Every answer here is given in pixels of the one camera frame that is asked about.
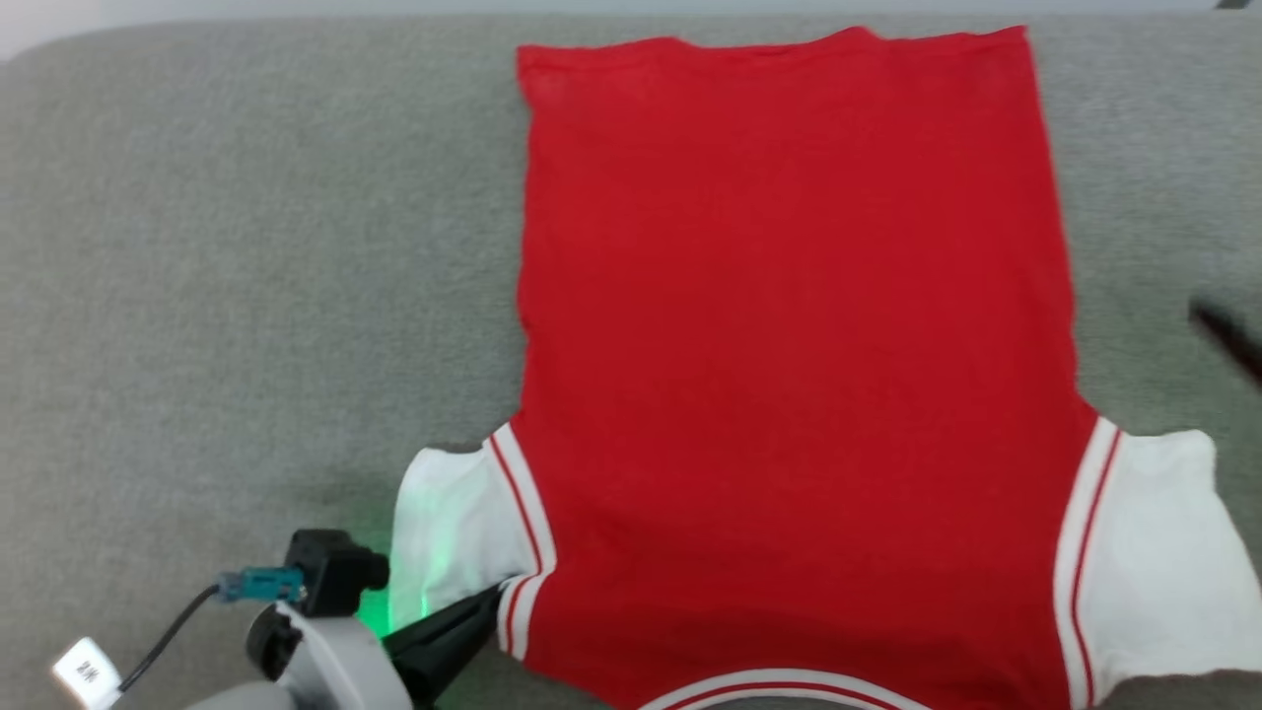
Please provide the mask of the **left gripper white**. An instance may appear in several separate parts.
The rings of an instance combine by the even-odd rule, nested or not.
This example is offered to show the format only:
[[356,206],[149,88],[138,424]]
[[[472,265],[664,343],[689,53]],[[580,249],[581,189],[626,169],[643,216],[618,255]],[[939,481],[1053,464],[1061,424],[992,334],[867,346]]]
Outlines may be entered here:
[[249,627],[246,655],[294,709],[434,707],[495,636],[501,598],[491,586],[382,642],[355,615],[273,603]]

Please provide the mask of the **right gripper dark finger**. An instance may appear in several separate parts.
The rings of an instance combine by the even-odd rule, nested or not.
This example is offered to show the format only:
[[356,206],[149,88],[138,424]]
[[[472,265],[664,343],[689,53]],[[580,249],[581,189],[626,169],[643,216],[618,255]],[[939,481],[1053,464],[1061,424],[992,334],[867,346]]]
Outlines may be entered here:
[[1261,343],[1241,319],[1213,301],[1189,301],[1188,320],[1235,364],[1249,383],[1261,386]]

